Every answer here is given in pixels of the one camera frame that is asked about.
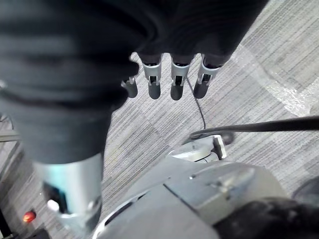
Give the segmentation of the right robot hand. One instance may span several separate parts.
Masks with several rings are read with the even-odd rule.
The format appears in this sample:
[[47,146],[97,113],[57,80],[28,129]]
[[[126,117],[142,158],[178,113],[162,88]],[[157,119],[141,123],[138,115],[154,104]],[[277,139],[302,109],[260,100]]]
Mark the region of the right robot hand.
[[152,99],[161,58],[171,56],[171,97],[190,64],[203,98],[265,0],[3,0],[0,109],[41,175],[48,207],[77,234],[90,234],[102,207],[103,156],[111,116],[137,94],[142,62]]

